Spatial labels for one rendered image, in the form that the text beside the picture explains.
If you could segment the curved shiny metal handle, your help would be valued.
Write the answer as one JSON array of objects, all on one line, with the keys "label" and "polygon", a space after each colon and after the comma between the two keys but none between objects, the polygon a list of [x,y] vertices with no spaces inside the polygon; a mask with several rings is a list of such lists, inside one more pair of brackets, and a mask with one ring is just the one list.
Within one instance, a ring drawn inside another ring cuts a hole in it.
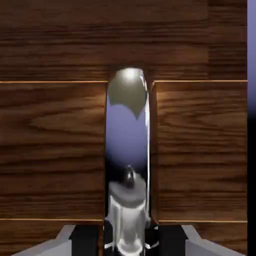
[{"label": "curved shiny metal handle", "polygon": [[149,256],[159,245],[153,82],[140,67],[121,67],[105,101],[105,210],[102,256]]}]

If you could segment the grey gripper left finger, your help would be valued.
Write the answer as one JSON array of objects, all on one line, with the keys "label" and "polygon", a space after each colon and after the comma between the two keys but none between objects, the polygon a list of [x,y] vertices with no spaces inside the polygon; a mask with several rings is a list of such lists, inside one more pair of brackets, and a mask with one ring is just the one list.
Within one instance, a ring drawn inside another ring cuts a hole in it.
[{"label": "grey gripper left finger", "polygon": [[104,256],[103,232],[102,225],[64,225],[54,239],[11,256]]}]

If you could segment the dark wood cabinet door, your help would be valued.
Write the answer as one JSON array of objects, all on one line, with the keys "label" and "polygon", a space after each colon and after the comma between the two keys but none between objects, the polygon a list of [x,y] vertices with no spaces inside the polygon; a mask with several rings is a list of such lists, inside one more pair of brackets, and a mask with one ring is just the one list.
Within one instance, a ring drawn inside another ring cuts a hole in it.
[{"label": "dark wood cabinet door", "polygon": [[[155,82],[157,220],[247,221],[246,87]],[[103,218],[106,88],[104,81],[0,82],[0,218]]]}]

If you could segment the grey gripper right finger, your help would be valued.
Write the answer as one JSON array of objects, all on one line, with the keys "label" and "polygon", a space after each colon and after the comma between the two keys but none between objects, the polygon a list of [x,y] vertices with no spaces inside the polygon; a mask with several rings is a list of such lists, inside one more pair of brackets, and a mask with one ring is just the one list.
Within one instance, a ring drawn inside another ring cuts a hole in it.
[{"label": "grey gripper right finger", "polygon": [[192,225],[159,225],[148,232],[148,256],[246,256],[201,238]]}]

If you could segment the dark wood cabinet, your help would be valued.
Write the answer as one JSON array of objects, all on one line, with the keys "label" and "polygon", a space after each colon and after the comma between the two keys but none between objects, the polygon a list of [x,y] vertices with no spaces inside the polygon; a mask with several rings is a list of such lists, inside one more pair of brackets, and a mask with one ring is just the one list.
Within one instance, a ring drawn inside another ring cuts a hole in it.
[{"label": "dark wood cabinet", "polygon": [[[105,82],[138,66],[157,81],[245,81],[246,0],[0,0],[0,83]],[[52,239],[64,224],[0,218],[0,256]],[[194,224],[247,253],[246,222]]]}]

